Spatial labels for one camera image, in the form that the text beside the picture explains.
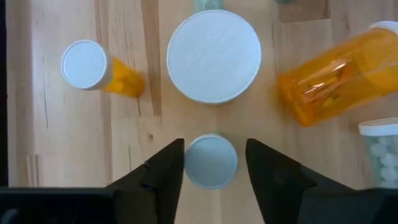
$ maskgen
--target orange prescription bottle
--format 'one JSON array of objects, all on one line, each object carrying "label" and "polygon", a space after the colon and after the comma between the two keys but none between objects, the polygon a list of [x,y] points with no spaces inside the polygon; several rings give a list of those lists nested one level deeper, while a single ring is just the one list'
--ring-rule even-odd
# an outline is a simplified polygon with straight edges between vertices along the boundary
[{"label": "orange prescription bottle", "polygon": [[112,57],[92,40],[71,44],[63,53],[61,71],[69,84],[82,90],[104,90],[135,97],[145,87],[139,72]]},{"label": "orange prescription bottle", "polygon": [[303,126],[398,90],[398,22],[367,32],[278,77],[278,89]]}]

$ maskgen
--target wooden table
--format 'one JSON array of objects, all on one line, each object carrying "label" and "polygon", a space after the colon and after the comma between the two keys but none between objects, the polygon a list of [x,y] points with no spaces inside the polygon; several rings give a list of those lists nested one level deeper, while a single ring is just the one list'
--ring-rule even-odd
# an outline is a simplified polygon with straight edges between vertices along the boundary
[{"label": "wooden table", "polygon": [[[165,64],[170,36],[193,12],[187,0],[8,0],[7,85],[11,184],[105,186],[175,138],[220,132],[239,170],[223,190],[183,181],[176,223],[262,223],[244,158],[256,138],[350,187],[370,187],[357,124],[397,116],[397,95],[301,128],[274,97],[275,77],[367,28],[398,19],[395,0],[224,0],[261,40],[262,66],[248,91],[209,106],[184,97]],[[60,74],[63,50],[93,39],[145,75],[140,98],[80,91]]]}]

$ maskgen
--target wooden surface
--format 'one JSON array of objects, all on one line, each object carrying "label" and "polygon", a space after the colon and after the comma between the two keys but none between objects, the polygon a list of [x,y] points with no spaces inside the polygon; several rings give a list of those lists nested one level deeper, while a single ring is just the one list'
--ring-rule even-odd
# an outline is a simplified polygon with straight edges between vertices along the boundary
[{"label": "wooden surface", "polygon": [[[196,103],[172,84],[165,65],[169,39],[193,12],[187,0],[8,0],[7,85],[11,184],[105,186],[175,138],[186,143],[220,132],[236,146],[239,170],[223,190],[183,181],[176,223],[262,223],[249,181],[244,145],[256,138],[350,187],[372,186],[357,132],[367,119],[398,115],[397,95],[301,128],[274,94],[279,72],[381,20],[398,19],[396,0],[224,0],[262,45],[252,86],[220,106]],[[70,87],[59,70],[65,47],[93,39],[140,70],[138,98]]]}]

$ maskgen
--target white bottle cap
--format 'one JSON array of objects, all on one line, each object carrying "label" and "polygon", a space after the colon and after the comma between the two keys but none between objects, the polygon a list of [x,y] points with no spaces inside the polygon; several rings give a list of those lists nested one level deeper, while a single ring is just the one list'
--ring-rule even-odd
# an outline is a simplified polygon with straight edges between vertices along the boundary
[{"label": "white bottle cap", "polygon": [[71,44],[61,61],[65,80],[82,90],[104,88],[113,78],[112,68],[112,57],[92,40],[79,40]]},{"label": "white bottle cap", "polygon": [[398,135],[398,118],[385,118],[360,123],[359,132],[364,136]]},{"label": "white bottle cap", "polygon": [[238,156],[227,139],[206,134],[191,143],[184,163],[185,172],[194,184],[204,189],[220,189],[233,180]]},{"label": "white bottle cap", "polygon": [[224,103],[244,92],[261,64],[256,32],[224,10],[199,12],[182,22],[167,49],[174,85],[202,103]]},{"label": "white bottle cap", "polygon": [[396,21],[381,21],[381,22],[377,22],[377,23],[372,24],[370,26],[370,29],[372,29],[372,28],[387,29],[387,30],[390,30],[391,32],[393,32],[393,33],[398,35],[398,22],[396,22]]}]

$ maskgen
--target white lid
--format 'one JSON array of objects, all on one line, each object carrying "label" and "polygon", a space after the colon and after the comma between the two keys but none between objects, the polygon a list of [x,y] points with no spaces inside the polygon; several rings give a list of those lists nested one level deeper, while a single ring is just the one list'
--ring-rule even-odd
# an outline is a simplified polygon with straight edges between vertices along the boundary
[{"label": "white lid", "polygon": [[240,95],[260,64],[256,32],[242,17],[224,10],[202,11],[183,21],[167,49],[174,85],[202,103],[223,103]]},{"label": "white lid", "polygon": [[92,40],[79,40],[63,53],[61,72],[65,80],[76,88],[104,88],[113,77],[112,57],[100,44]]},{"label": "white lid", "polygon": [[377,22],[375,24],[372,24],[370,28],[382,28],[382,29],[387,29],[391,30],[395,34],[398,35],[398,22],[396,21],[381,21]]},{"label": "white lid", "polygon": [[364,136],[398,135],[398,118],[384,118],[360,123],[359,132]]},{"label": "white lid", "polygon": [[184,163],[185,172],[194,184],[204,189],[220,189],[233,180],[238,156],[227,139],[206,134],[191,143]]}]

